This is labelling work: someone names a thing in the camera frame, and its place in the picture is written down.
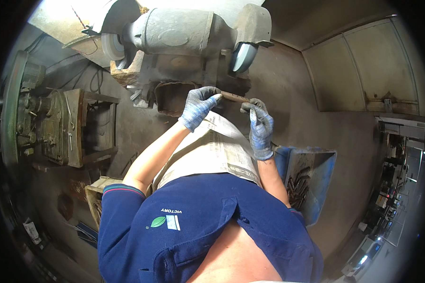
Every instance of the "newspaper apron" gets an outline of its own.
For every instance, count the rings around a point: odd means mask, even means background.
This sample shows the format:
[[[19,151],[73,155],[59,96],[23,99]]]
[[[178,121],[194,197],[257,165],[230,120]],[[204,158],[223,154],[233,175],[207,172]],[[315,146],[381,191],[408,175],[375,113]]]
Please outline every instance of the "newspaper apron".
[[[153,190],[183,176],[227,172],[261,187],[249,141],[230,121],[212,111],[187,135],[153,181]]]

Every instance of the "blue-gray knit glove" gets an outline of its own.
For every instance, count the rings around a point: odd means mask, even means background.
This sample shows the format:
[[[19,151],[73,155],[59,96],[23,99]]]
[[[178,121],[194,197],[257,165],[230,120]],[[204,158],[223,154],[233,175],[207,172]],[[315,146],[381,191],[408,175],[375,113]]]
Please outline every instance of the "blue-gray knit glove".
[[[193,133],[209,111],[221,100],[220,92],[220,89],[216,87],[201,87],[189,91],[186,106],[178,121]]]
[[[241,105],[242,113],[250,114],[249,140],[253,155],[258,160],[267,160],[274,154],[271,150],[274,120],[268,114],[266,105],[259,99],[252,98]]]

